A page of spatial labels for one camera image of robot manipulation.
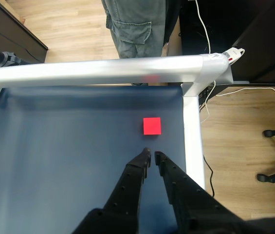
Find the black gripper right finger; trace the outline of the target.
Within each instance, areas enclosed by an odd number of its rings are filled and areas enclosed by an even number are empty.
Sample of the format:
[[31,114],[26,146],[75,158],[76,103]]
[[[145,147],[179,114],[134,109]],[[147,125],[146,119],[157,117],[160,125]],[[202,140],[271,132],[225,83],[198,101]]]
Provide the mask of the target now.
[[180,234],[241,234],[243,220],[223,207],[167,155],[155,152]]

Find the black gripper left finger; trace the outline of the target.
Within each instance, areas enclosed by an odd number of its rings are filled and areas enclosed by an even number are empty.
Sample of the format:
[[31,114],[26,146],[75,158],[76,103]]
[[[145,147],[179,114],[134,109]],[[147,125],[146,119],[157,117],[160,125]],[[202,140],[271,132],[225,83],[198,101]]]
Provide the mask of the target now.
[[150,162],[150,149],[144,148],[138,156],[126,164],[104,207],[90,211],[73,233],[138,233],[141,189]]

